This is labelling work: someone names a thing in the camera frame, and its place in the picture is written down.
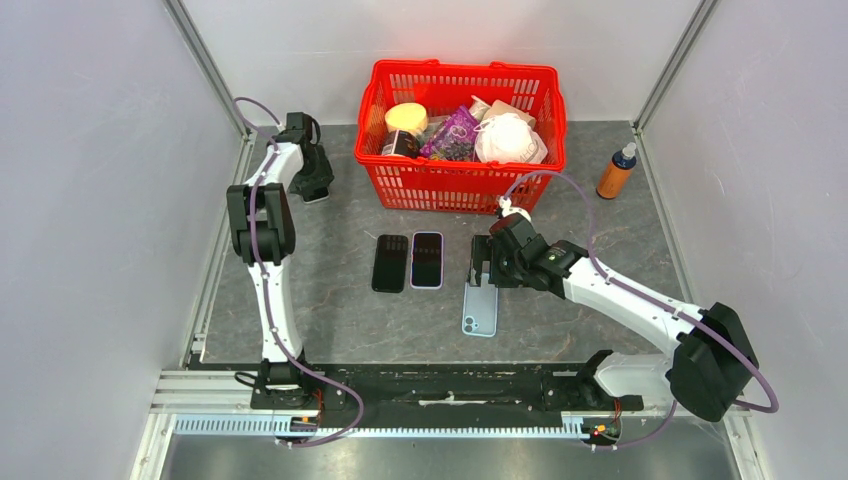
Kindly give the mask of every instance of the purple snack bag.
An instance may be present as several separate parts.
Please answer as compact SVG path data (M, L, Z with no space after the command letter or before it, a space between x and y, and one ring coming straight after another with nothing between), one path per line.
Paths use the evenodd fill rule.
M421 147L421 156L431 160L473 161L477 140L474 128L479 124L465 105L459 107Z

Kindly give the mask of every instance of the white plastic bag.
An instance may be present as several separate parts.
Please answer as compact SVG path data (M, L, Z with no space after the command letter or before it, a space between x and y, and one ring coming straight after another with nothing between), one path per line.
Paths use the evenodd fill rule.
M542 163L548 155L539 134L514 113L488 118L476 130L474 151L483 163Z

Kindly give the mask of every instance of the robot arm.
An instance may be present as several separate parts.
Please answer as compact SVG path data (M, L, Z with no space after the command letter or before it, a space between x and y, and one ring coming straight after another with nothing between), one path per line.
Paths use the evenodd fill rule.
M549 245L538 234L526 212L509 213L478 236L472 247L473 271L479 285L484 261L489 261L490 283L500 288L530 287L607 315L654 344L659 355L621 355L605 352L594 381L613 397L668 396L695 415L718 421L742 393L751 373L724 347L677 317L680 312L718 332L757 365L753 349L736 313L716 303L709 310L674 300L598 265L586 250L564 240ZM611 283L638 290L673 307L672 313Z
M333 180L333 172L323 147L317 142L312 143L313 133L320 136L316 131L318 128L318 124L306 114L288 114L286 129L275 137L277 158L271 168L266 171L264 167L275 153L274 144L266 147L265 159L253 177L227 190L233 249L247 264L253 280L262 321L262 358L272 364L288 361L275 344L273 333L277 333L295 358L303 352L303 342L294 323L289 286L295 230L286 192L290 190L301 195L307 203L322 200L329 194L327 187ZM249 197L251 186L257 181L260 181L260 187L256 194L256 234L270 286L270 301L267 302L270 312L264 308L262 269L254 261L250 244ZM276 332L271 331L269 313L273 316Z

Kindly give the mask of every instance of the red basket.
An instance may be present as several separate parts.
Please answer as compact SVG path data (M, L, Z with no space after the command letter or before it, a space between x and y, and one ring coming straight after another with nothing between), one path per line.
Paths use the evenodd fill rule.
M430 116L449 115L470 105L471 95L492 103L507 102L536 118L536 132L548 147L541 164L448 162L382 156L386 111L417 102ZM380 60L359 109L354 155L371 177L386 208L443 212L493 213L497 197L515 179L535 170L565 168L565 102L557 72L551 67L445 65L438 60ZM532 210L550 177L534 177L516 189L513 205Z

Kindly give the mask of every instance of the orange bottle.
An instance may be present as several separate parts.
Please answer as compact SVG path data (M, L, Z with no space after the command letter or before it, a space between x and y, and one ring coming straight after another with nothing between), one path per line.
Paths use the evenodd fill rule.
M601 176L601 181L595 188L595 192L599 197L607 200L612 200L621 191L630 174L633 172L633 167L636 166L636 144L628 143L615 155L607 165L606 171Z

